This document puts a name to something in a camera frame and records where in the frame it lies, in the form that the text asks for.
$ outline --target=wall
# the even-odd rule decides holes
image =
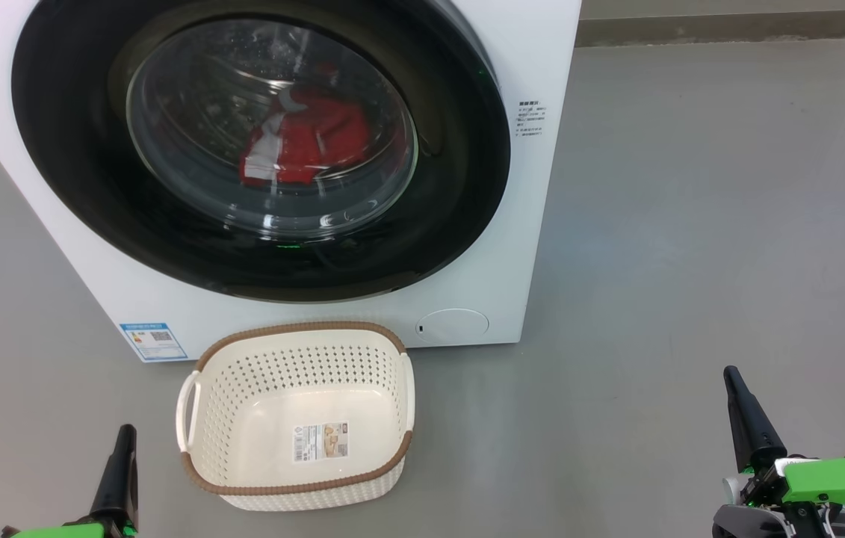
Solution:
[[[845,10],[845,0],[583,0],[582,18]]]

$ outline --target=blue and white sticker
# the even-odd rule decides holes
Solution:
[[[186,352],[167,324],[120,324],[144,361],[179,361]]]

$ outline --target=front-loading washing machine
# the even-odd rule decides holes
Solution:
[[[579,7],[0,0],[0,161],[145,361],[295,321],[511,343]]]

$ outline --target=red and white garment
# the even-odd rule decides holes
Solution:
[[[309,185],[326,168],[365,159],[368,125],[362,107],[297,84],[279,92],[242,156],[240,181],[251,187]]]

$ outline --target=white front panel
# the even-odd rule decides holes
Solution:
[[[115,324],[168,324],[190,358],[235,331],[302,320],[376,321],[408,345],[432,345],[416,335],[415,326],[426,314],[442,309],[472,309],[489,320],[484,334],[442,344],[518,341],[579,0],[455,3],[488,52],[513,135],[518,135],[520,109],[532,108],[529,114],[538,114],[544,107],[545,119],[525,122],[539,129],[529,136],[512,137],[510,177],[497,214],[479,241],[452,265],[404,290],[329,304],[264,303],[177,282],[125,256],[71,214],[40,177],[13,118],[13,50],[34,4],[34,0],[0,0],[0,160]]]

